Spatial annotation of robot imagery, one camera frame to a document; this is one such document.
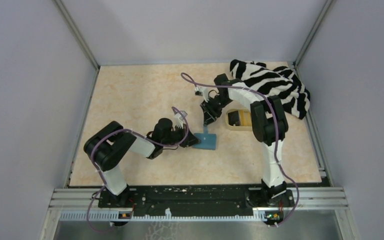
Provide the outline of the blue leather card holder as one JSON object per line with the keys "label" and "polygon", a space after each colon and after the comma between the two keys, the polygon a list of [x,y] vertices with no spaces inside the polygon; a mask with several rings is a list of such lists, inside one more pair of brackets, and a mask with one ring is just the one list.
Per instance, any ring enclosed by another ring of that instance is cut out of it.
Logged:
{"label": "blue leather card holder", "polygon": [[215,133],[210,133],[207,125],[203,125],[202,132],[197,132],[194,136],[199,140],[199,143],[192,146],[194,149],[216,150],[217,135]]}

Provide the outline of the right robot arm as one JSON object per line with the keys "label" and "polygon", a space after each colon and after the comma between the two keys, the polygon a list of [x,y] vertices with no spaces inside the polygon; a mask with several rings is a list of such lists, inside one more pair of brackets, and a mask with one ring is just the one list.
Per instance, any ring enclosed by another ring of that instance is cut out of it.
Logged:
{"label": "right robot arm", "polygon": [[223,108],[236,101],[250,113],[252,133],[262,144],[264,173],[261,199],[267,206],[275,206],[286,192],[286,182],[281,169],[282,146],[289,125],[281,100],[277,96],[267,97],[251,89],[243,81],[229,80],[226,74],[214,79],[218,94],[210,97],[207,87],[200,87],[204,97],[200,107],[203,124],[208,126],[222,114]]}

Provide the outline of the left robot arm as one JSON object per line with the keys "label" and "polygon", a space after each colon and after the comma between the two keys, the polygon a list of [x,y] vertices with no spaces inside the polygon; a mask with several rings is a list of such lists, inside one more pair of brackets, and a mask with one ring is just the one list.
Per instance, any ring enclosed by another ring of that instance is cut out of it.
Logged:
{"label": "left robot arm", "polygon": [[169,118],[161,118],[145,136],[124,128],[117,121],[111,121],[85,142],[83,151],[97,169],[106,190],[111,193],[111,202],[118,207],[124,207],[129,203],[130,193],[126,190],[128,184],[120,163],[127,152],[134,152],[152,160],[158,157],[164,148],[188,148],[200,142],[183,120],[178,120],[174,125]]}

